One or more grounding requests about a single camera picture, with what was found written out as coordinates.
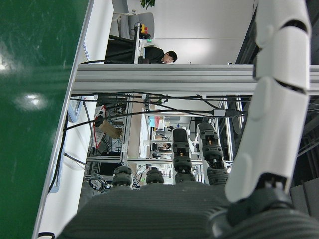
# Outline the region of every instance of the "robotic hand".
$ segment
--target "robotic hand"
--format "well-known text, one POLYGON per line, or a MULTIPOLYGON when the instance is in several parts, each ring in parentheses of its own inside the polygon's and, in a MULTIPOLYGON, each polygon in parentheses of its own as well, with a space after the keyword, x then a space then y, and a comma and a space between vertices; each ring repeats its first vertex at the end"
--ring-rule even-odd
POLYGON ((191 160, 189 155, 188 134, 183 128, 175 128, 172 130, 173 142, 173 164, 177 172, 175 182, 195 181, 194 175, 191 173, 191 160))
POLYGON ((209 123, 197 125, 197 138, 203 165, 208 163, 207 176, 210 185, 225 184, 228 179, 227 167, 223 160, 222 148, 218 145, 219 135, 209 123))

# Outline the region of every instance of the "white wall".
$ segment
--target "white wall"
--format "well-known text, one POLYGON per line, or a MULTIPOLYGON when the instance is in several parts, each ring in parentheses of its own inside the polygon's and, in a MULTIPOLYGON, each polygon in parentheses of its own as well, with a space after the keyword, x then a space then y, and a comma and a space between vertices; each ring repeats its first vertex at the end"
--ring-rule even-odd
POLYGON ((152 12, 153 43, 174 50, 176 64, 235 62, 256 7, 254 0, 156 0, 147 11, 128 0, 129 11, 152 12))

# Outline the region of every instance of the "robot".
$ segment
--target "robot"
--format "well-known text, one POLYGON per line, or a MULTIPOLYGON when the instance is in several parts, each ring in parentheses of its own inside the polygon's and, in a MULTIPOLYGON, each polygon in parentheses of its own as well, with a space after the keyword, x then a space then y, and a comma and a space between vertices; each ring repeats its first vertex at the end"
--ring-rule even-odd
POLYGON ((319 238, 319 223, 294 210, 287 194, 309 101, 311 25, 305 2, 260 0, 256 26, 258 84, 231 174, 218 135, 200 124, 210 185, 195 182, 187 133, 174 129, 175 185, 101 195, 59 238, 319 238))

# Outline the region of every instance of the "metal beam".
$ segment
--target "metal beam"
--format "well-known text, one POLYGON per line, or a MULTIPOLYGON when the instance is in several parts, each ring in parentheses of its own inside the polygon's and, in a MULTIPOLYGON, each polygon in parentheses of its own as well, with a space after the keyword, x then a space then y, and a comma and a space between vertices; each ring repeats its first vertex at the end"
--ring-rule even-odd
MULTIPOLYGON (((72 93, 144 91, 186 95, 252 95, 253 65, 79 65, 72 93)), ((319 65, 310 95, 319 94, 319 65)))

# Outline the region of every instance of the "black cable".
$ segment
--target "black cable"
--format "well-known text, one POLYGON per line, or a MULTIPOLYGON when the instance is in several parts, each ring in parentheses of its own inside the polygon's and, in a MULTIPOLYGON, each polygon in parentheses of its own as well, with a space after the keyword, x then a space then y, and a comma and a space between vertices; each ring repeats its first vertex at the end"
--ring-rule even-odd
POLYGON ((109 150, 109 149, 112 149, 112 146, 113 146, 114 144, 116 144, 117 142, 119 142, 119 141, 120 141, 120 138, 118 138, 118 140, 116 140, 111 146, 109 146, 109 147, 108 147, 108 150, 109 150))
POLYGON ((83 101, 83 102, 97 102, 98 100, 84 100, 84 99, 75 99, 75 98, 70 98, 72 101, 83 101))
MULTIPOLYGON (((147 113, 163 113, 163 112, 176 112, 175 110, 157 110, 157 111, 148 111, 147 113)), ((121 115, 121 116, 134 116, 134 115, 141 115, 141 114, 145 114, 146 112, 143 111, 143 112, 135 112, 135 113, 128 113, 128 114, 125 114, 125 115, 121 115)), ((99 119, 93 119, 93 120, 90 120, 90 121, 87 121, 87 122, 82 122, 82 123, 78 123, 78 124, 75 124, 73 126, 70 126, 68 128, 66 128, 65 130, 69 130, 69 129, 72 129, 72 128, 75 128, 75 127, 78 127, 78 126, 81 126, 81 125, 85 125, 87 123, 93 123, 93 122, 99 122, 99 121, 103 121, 103 120, 107 120, 107 119, 113 119, 113 118, 117 118, 118 116, 109 116, 109 117, 105 117, 105 118, 99 118, 99 119)))
MULTIPOLYGON (((163 113, 163 112, 179 112, 179 111, 178 110, 177 111, 175 111, 175 110, 157 110, 157 111, 147 111, 147 112, 146 111, 142 111, 142 112, 123 114, 121 116, 135 116, 135 115, 141 115, 141 114, 145 114, 145 113, 149 114, 149 113, 163 113)), ((212 114, 212 111, 193 111, 193 112, 202 112, 202 113, 212 114)), ((211 117, 214 117, 214 118, 235 118, 235 117, 241 117, 241 116, 244 116, 244 114, 236 115, 236 116, 228 116, 228 117, 212 115, 211 117)), ((91 120, 91 121, 75 124, 75 125, 70 126, 70 127, 66 128, 64 130, 69 130, 69 129, 76 128, 78 126, 85 125, 85 124, 88 124, 88 123, 100 122, 100 121, 103 121, 103 120, 113 119, 113 118, 117 118, 117 117, 118 116, 109 116, 109 117, 105 117, 105 118, 94 119, 94 120, 91 120)))
POLYGON ((43 232, 38 234, 38 238, 40 237, 52 237, 51 239, 55 239, 55 234, 49 233, 49 232, 43 232))
MULTIPOLYGON (((144 102, 141 102, 141 101, 128 101, 128 103, 145 104, 144 102)), ((182 112, 182 113, 187 113, 187 114, 190 114, 190 115, 207 117, 206 115, 195 114, 195 113, 193 113, 194 111, 190 111, 190 110, 177 110, 177 109, 175 109, 175 108, 173 108, 173 107, 164 106, 164 105, 158 104, 158 103, 156 103, 156 102, 148 102, 147 104, 155 105, 155 106, 161 106, 161 107, 164 107, 164 108, 167 108, 167 109, 170 109, 170 110, 174 110, 174 111, 178 111, 178 112, 182 112)))
POLYGON ((219 109, 219 110, 220 110, 220 107, 217 107, 217 106, 215 106, 215 105, 212 105, 210 102, 206 101, 205 99, 203 99, 203 101, 204 101, 206 104, 208 104, 209 106, 213 107, 214 109, 219 109))
POLYGON ((52 190, 53 185, 54 185, 54 182, 55 182, 56 177, 57 177, 58 172, 59 172, 60 163, 61 163, 61 157, 62 157, 63 145, 64 145, 65 138, 66 138, 66 129, 67 129, 67 127, 68 127, 68 117, 69 117, 69 114, 68 114, 68 112, 66 112, 66 118, 65 118, 65 122, 64 122, 64 129, 63 129, 63 134, 62 134, 62 140, 61 140, 59 155, 58 155, 58 158, 57 158, 57 160, 56 160, 55 171, 54 171, 53 179, 52 179, 52 182, 51 182, 51 184, 50 184, 48 193, 52 190))
POLYGON ((130 62, 126 61, 115 61, 115 60, 95 60, 95 61, 85 61, 80 63, 80 65, 86 65, 90 63, 104 63, 104 64, 131 64, 130 62))
POLYGON ((70 155, 67 154, 67 153, 64 153, 64 156, 66 156, 66 157, 72 159, 73 161, 75 161, 75 162, 77 162, 77 163, 80 163, 80 164, 82 164, 82 165, 84 165, 84 166, 87 166, 86 163, 83 163, 82 161, 80 161, 80 160, 78 160, 78 159, 76 159, 76 158, 73 158, 72 156, 70 156, 70 155))
POLYGON ((142 165, 141 167, 139 167, 139 168, 136 170, 136 174, 135 174, 135 176, 134 176, 134 177, 136 177, 136 176, 137 176, 138 171, 139 171, 142 167, 144 167, 144 166, 146 166, 146 164, 142 165))
MULTIPOLYGON (((87 108, 85 102, 83 102, 83 105, 84 105, 86 117, 88 118, 88 121, 90 121, 90 116, 89 116, 88 108, 87 108)), ((91 146, 92 146, 92 145, 94 145, 94 144, 93 144, 93 136, 94 136, 94 133, 93 133, 93 128, 92 128, 91 124, 89 124, 89 126, 90 126, 90 130, 91 130, 91 142, 92 142, 92 143, 91 143, 91 146)))
POLYGON ((93 184, 91 183, 92 180, 98 180, 98 179, 90 179, 89 180, 89 185, 91 188, 93 188, 96 191, 102 191, 105 189, 106 185, 104 185, 100 180, 98 180, 98 181, 102 184, 102 186, 100 188, 94 188, 93 184))
MULTIPOLYGON (((155 96, 161 96, 162 98, 165 99, 180 99, 180 100, 196 100, 196 101, 203 101, 202 97, 197 97, 197 96, 183 96, 183 97, 178 97, 178 96, 166 96, 163 94, 155 94, 155 93, 146 93, 146 92, 116 92, 116 93, 91 93, 91 94, 86 94, 87 96, 91 96, 91 95, 104 95, 104 96, 122 96, 122 97, 132 97, 132 98, 142 98, 142 96, 133 96, 133 95, 127 95, 130 93, 136 93, 136 94, 147 94, 147 95, 155 95, 155 96)), ((83 96, 82 94, 72 94, 72 96, 83 96)), ((231 100, 222 100, 222 99, 215 99, 213 100, 212 98, 248 98, 250 99, 251 96, 247 96, 247 97, 238 97, 236 95, 233 96, 206 96, 207 99, 206 101, 223 101, 223 102, 250 102, 250 100, 248 101, 244 101, 244 100, 235 100, 235 99, 231 99, 231 100)))

